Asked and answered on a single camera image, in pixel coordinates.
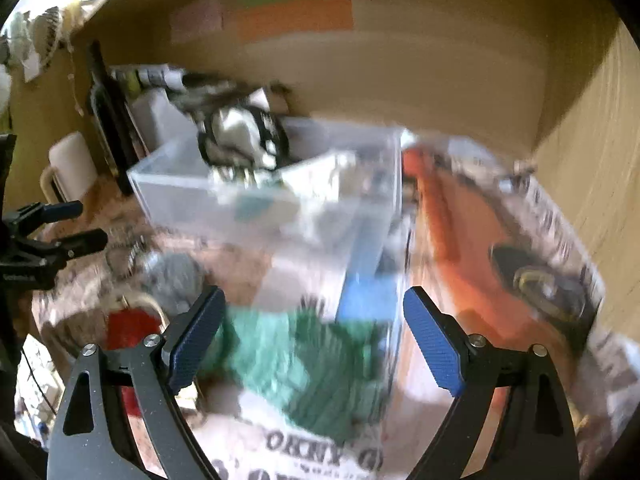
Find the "orange paper note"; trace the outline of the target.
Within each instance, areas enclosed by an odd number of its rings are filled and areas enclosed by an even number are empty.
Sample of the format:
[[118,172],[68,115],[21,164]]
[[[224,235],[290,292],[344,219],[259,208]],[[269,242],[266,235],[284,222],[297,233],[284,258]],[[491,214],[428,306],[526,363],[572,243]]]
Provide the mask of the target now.
[[286,0],[235,11],[239,40],[252,44],[292,34],[354,28],[352,0]]

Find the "dark wine bottle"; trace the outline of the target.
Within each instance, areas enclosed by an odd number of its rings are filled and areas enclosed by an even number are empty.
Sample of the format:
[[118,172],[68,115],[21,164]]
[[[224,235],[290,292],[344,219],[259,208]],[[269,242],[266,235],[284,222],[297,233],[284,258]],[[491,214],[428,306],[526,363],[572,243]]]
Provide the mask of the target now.
[[89,102],[99,132],[106,146],[106,161],[112,176],[125,196],[134,194],[128,170],[136,166],[144,154],[136,126],[119,83],[104,62],[98,40],[89,46],[92,86]]

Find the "green knitted cloth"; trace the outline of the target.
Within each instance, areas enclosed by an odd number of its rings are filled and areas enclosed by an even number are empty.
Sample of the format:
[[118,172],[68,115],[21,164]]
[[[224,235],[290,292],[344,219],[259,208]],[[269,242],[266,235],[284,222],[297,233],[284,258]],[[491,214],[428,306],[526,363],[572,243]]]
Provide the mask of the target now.
[[344,443],[385,411],[387,331],[384,322],[324,322],[311,310],[230,307],[198,376],[229,379],[289,424]]

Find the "black rimmed silver object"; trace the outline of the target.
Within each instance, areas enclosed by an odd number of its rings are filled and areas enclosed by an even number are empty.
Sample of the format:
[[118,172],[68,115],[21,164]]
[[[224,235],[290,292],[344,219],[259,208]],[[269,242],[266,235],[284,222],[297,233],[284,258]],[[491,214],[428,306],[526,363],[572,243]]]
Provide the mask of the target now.
[[209,167],[274,171],[291,161],[290,140],[279,117],[250,104],[205,114],[198,150]]

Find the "grey fuzzy soft object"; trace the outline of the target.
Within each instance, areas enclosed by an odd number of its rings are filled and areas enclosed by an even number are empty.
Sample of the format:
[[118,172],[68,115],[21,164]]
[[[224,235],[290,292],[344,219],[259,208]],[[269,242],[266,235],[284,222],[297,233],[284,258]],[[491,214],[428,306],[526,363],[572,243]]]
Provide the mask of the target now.
[[152,296],[168,318],[190,309],[205,287],[203,267],[184,252],[152,252],[142,264],[141,289]]

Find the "orange car print poster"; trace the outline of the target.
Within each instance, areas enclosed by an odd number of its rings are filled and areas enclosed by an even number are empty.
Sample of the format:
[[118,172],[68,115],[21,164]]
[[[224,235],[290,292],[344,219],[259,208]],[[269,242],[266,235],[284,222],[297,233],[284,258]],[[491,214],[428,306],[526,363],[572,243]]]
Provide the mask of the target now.
[[410,143],[401,168],[412,280],[469,332],[550,351],[591,474],[639,432],[639,345],[606,326],[597,266],[527,162],[448,140]]

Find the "clear plastic storage box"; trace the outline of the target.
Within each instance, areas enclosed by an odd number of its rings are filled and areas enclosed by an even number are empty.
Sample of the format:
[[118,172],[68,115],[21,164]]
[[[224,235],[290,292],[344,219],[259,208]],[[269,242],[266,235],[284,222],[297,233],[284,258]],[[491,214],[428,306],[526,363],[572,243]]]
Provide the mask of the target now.
[[405,128],[284,118],[292,165],[227,182],[193,138],[173,140],[128,172],[152,226],[265,252],[256,306],[309,299],[334,318],[346,278],[371,276],[401,210]]

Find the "stack of papers and magazines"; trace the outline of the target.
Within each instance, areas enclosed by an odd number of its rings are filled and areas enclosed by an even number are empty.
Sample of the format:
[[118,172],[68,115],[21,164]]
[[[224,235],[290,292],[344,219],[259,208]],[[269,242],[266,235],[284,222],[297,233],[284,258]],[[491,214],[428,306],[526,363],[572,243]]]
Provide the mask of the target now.
[[183,76],[186,71],[169,64],[115,65],[108,69],[127,98],[136,98],[143,91],[162,88],[171,92],[186,92]]

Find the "white mug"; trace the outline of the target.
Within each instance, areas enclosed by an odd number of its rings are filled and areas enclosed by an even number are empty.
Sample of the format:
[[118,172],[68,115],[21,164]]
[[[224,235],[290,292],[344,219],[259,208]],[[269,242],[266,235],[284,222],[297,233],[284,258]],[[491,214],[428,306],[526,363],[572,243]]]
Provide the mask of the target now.
[[84,136],[76,131],[64,136],[49,150],[49,165],[39,184],[50,204],[82,200],[98,180],[98,172]]

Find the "red pouch with gold trim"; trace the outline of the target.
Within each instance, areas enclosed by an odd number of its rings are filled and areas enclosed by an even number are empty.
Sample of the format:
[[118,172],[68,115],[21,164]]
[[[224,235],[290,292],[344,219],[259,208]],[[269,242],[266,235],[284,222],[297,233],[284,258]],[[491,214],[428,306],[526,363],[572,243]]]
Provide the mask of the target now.
[[132,348],[148,335],[163,333],[168,324],[166,313],[152,296],[132,289],[118,292],[108,305],[106,348]]

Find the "pink paper note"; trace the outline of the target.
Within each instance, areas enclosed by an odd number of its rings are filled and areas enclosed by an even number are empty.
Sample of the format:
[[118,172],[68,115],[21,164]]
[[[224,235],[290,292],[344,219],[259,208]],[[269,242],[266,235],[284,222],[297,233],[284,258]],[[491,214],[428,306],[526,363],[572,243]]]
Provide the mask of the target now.
[[170,42],[184,44],[224,28],[220,0],[193,0],[169,15]]

